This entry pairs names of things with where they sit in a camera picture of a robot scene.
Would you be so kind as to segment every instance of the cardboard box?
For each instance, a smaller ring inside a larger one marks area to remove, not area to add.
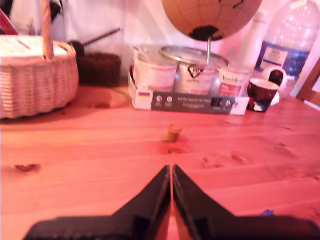
[[[244,115],[248,96],[209,96],[179,92],[138,89],[132,72],[128,73],[128,88],[135,109],[167,112]]]

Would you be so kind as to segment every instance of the white paper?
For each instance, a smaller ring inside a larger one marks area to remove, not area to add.
[[[67,55],[67,51],[53,44],[55,56]],[[43,55],[42,36],[1,35],[0,57],[36,57]]]

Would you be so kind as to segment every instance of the white wall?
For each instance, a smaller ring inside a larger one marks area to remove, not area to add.
[[[30,0],[15,1],[26,4],[25,2]],[[290,0],[263,0],[260,8],[267,10],[272,17],[288,1]],[[78,39],[83,42],[112,28],[124,29],[123,33],[119,32],[86,48],[88,52],[107,51],[122,55],[123,75],[127,74],[128,66],[131,64],[133,45],[169,44],[206,49],[206,42],[193,40],[175,29],[165,14],[161,0],[64,0],[64,8],[65,41]],[[234,59],[250,24],[251,22],[228,38],[213,42],[211,50]],[[57,38],[60,38],[61,29],[63,26],[54,29]],[[293,95],[299,91],[319,55],[320,35],[305,63]]]

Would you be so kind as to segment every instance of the wood grain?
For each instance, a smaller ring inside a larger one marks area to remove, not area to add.
[[[37,221],[109,215],[166,164],[181,168],[235,215],[320,226],[320,113],[289,98],[244,116],[135,110],[125,88],[80,87],[50,114],[1,121],[1,237]],[[169,124],[182,127],[163,141]],[[31,172],[15,165],[37,164]],[[178,239],[171,208],[168,239]]]

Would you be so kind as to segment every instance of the black plastic piece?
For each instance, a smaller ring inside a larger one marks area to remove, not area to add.
[[[308,220],[290,216],[234,216],[206,195],[178,165],[173,166],[172,174],[173,199],[193,240],[320,239],[319,228]]]
[[[170,200],[170,168],[165,166],[113,215],[40,221],[32,226],[24,240],[153,240]]]
[[[280,86],[283,78],[284,78],[284,74],[282,73],[282,71],[273,70],[272,72],[270,72],[268,81]]]

